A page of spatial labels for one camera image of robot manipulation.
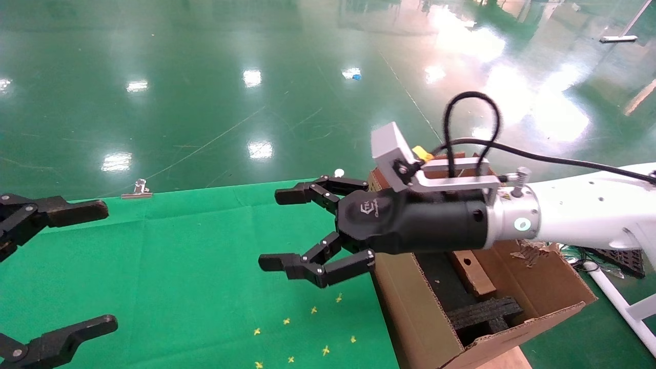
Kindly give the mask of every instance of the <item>cardboard flap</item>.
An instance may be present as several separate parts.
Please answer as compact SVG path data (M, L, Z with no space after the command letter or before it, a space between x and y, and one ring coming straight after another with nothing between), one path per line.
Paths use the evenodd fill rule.
M560 254L552 252L529 268L523 259L511 255L519 249L515 241L502 241L474 255L497 287L498 296L511 295L524 309L522 320L597 300ZM573 279L581 283L571 283Z
M442 369L473 369L495 358L513 347L528 341L538 334L555 327L565 319L578 313L585 306L580 302L574 306L556 311L513 327L509 330L483 336L465 348L465 351L442 366Z
M411 367L434 369L461 353L462 345L412 254L380 253L376 265L376 279Z

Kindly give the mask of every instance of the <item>screw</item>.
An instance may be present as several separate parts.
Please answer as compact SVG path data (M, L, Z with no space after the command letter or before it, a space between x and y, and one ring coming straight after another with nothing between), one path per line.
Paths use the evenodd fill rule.
M520 198L524 196L522 193L522 188L524 187L525 184L528 183L529 178L531 176L531 170L526 168L526 167L519 167L517 168L517 181L515 181L515 187L512 189L510 192L510 195L514 198Z

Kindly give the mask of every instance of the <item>wooden block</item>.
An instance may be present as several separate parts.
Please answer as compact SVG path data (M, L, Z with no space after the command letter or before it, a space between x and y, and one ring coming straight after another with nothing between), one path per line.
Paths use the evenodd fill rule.
M451 254L453 266L469 292L479 297L497 290L471 251L454 251Z
M531 365L522 350L515 347L479 366L478 369L531 369Z

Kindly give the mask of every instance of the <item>logo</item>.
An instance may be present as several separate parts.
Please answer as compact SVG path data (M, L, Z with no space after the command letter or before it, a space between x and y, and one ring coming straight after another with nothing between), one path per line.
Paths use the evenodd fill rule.
M360 205L360 211L364 214L371 214L374 211L374 216L378 217L378 200L365 201Z

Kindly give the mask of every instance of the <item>black cable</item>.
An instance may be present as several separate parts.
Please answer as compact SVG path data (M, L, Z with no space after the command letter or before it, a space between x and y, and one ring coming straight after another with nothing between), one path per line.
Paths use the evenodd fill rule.
M574 159L563 159L563 158L553 158L552 156L543 156L543 155L538 155L534 154L532 152L526 152L524 150L520 150L518 148L514 148L511 146L507 146L504 144L500 144L498 142L491 142L487 140L481 140L481 139L473 139L473 138L467 138L467 139L455 139L453 141L449 141L449 146L453 145L458 145L458 144L489 144L493 148L497 148L499 150L503 150L515 155L523 156L528 159L532 160L538 160L540 162L546 162L546 163L554 163L554 164L564 164L564 165L573 165L575 167L583 167L583 168L590 168L590 169L595 169L598 171L607 171L609 173L614 173L617 175L623 175L625 177L630 177L633 179L638 179L640 181L645 181L648 183L651 183L653 185L656 185L656 177L651 177L649 175L643 175L643 174L638 174L634 173L631 171L627 171L624 169L619 169L616 167L611 167L609 165L604 165L604 164L598 164L598 163L591 163L591 162L584 162L581 160L574 160ZM442 150L448 149L447 147L447 142L443 143L442 145L438 146L431 152L433 155L438 155Z
M449 101L449 104L447 104L446 109L444 110L444 119L443 119L443 128L444 128L444 144L442 146L446 146L447 149L447 160L449 162L449 177L453 178L455 177L455 158L453 157L453 148L451 147L451 134L449 132L449 126L451 123L451 111L453 110L453 107L456 105L456 103L460 100L464 100L466 98L480 98L481 100L484 100L486 103L492 107L492 111L494 111L495 114L495 126L494 126L494 133L492 134L492 138L490 141L487 142L485 145L485 148L483 151L481 151L481 155L478 158L478 162L476 163L476 176L481 175L481 164L483 163L483 159L487 155L487 152L490 150L492 147L491 143L497 140L497 137L499 136L499 133L501 132L501 114L499 113L499 108L497 107L497 104L495 104L492 99L487 96L484 93L480 93L477 91L467 91L460 93L456 95L456 97L452 98L451 101ZM433 156L437 156L438 153L431 152Z
M576 269L577 271L581 272L594 272L598 270L601 266L599 263L597 263L595 260L592 259L592 256L583 248L575 248L579 252L579 260L575 261L574 263L570 264L572 268ZM591 261L593 262L596 267L589 271L588 269L585 268L583 265L586 261Z

